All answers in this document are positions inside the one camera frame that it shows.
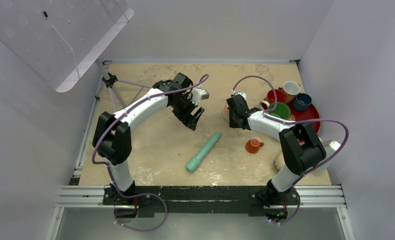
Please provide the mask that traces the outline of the pink brown mug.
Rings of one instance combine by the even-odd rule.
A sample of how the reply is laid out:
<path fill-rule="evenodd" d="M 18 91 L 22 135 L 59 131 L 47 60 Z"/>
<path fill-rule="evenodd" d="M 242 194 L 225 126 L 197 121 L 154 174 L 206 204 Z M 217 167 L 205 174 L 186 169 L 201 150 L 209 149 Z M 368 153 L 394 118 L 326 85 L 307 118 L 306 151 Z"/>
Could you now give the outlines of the pink brown mug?
<path fill-rule="evenodd" d="M 288 104 L 301 92 L 301 85 L 294 81 L 287 81 L 283 84 L 281 91 L 285 96 L 284 103 Z"/>

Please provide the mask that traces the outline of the blue mug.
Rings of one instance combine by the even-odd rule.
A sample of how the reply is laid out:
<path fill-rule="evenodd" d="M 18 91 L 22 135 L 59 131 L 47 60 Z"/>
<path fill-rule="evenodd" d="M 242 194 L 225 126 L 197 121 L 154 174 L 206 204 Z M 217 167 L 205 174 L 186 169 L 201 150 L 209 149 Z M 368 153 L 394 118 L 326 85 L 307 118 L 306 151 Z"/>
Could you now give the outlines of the blue mug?
<path fill-rule="evenodd" d="M 312 97 L 306 93 L 299 93 L 292 101 L 296 111 L 304 112 L 312 105 Z"/>

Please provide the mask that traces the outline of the pink white mug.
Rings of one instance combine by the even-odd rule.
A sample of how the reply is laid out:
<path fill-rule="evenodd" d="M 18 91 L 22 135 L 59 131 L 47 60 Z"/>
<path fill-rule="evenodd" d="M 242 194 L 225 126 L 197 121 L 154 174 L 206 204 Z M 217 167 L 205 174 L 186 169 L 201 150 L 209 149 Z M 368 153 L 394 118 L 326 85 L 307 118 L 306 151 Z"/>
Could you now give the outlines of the pink white mug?
<path fill-rule="evenodd" d="M 230 120 L 230 110 L 229 110 L 229 106 L 228 106 L 227 103 L 224 105 L 224 109 L 223 109 L 223 111 L 221 113 L 221 116 L 222 116 L 222 118 L 225 121 L 229 122 L 229 120 Z"/>

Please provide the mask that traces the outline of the small orange cup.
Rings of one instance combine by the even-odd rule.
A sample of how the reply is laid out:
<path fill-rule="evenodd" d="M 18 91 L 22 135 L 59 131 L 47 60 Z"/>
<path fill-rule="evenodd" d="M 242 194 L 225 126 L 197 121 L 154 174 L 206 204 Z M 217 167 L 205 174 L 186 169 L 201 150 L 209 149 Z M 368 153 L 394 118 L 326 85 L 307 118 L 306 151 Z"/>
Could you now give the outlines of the small orange cup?
<path fill-rule="evenodd" d="M 246 142 L 245 150 L 250 154 L 256 154 L 264 145 L 265 144 L 263 142 L 260 142 L 259 140 L 253 138 Z"/>

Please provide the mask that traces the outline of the teal pen tube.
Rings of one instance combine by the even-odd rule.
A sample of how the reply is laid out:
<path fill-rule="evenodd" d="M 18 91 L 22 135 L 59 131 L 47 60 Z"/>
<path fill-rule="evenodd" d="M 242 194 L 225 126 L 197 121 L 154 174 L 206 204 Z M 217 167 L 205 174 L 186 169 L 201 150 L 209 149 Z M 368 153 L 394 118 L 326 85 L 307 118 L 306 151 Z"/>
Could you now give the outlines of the teal pen tube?
<path fill-rule="evenodd" d="M 195 156 L 193 156 L 188 163 L 186 164 L 185 168 L 188 172 L 193 173 L 201 164 L 203 159 L 207 156 L 207 154 L 212 150 L 212 148 L 216 145 L 219 141 L 220 137 L 222 136 L 221 132 L 217 132 L 213 135 L 205 144 L 204 146 L 197 152 Z"/>

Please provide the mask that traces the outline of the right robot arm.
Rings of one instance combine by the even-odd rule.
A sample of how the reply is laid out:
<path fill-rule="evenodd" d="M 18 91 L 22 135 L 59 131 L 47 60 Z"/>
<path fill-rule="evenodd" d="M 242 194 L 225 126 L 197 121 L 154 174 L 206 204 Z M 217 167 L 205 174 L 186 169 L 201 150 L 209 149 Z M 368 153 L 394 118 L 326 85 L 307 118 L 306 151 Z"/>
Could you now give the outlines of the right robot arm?
<path fill-rule="evenodd" d="M 226 103 L 230 128 L 260 132 L 280 143 L 284 166 L 267 182 L 265 192 L 257 195 L 260 200 L 279 203 L 305 171 L 326 158 L 326 150 L 311 123 L 292 123 L 267 116 L 259 108 L 249 108 L 239 94 L 228 98 Z"/>

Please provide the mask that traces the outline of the large white cat mug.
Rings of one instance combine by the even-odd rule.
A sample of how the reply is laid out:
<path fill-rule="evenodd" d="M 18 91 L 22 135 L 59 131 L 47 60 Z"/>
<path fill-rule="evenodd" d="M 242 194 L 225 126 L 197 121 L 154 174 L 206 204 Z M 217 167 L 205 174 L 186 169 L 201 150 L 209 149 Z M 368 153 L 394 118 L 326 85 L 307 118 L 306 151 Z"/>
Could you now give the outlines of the large white cat mug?
<path fill-rule="evenodd" d="M 281 119 L 287 120 L 291 116 L 291 110 L 288 105 L 283 102 L 269 103 L 266 100 L 262 100 L 259 102 L 259 106 L 262 107 L 263 110 L 268 111 L 270 115 L 275 115 Z"/>

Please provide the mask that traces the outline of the red glossy mug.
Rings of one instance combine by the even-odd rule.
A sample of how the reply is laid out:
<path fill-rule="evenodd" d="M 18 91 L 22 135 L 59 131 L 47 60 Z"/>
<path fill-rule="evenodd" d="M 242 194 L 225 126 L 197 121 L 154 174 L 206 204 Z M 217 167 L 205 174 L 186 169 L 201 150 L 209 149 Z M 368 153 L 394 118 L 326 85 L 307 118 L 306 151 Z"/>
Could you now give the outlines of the red glossy mug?
<path fill-rule="evenodd" d="M 277 102 L 280 103 L 285 103 L 286 101 L 286 96 L 285 94 L 279 90 L 279 89 L 275 89 L 275 90 L 270 90 L 266 97 L 265 100 L 269 103 L 272 104 L 275 100 L 277 100 Z"/>

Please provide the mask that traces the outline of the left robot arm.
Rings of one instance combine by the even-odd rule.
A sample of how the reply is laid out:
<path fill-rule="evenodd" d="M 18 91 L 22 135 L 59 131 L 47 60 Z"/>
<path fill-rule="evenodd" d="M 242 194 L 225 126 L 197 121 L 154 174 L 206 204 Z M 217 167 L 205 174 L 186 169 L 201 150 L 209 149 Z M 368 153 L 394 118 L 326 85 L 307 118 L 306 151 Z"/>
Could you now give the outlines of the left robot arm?
<path fill-rule="evenodd" d="M 135 182 L 131 177 L 128 157 L 132 152 L 132 133 L 157 112 L 171 107 L 174 116 L 188 129 L 195 131 L 204 108 L 198 103 L 209 98 L 200 86 L 209 78 L 204 74 L 193 84 L 192 80 L 178 73 L 173 80 L 156 82 L 145 96 L 116 113 L 102 113 L 93 137 L 92 163 L 105 165 L 115 198 L 123 205 L 136 197 Z"/>

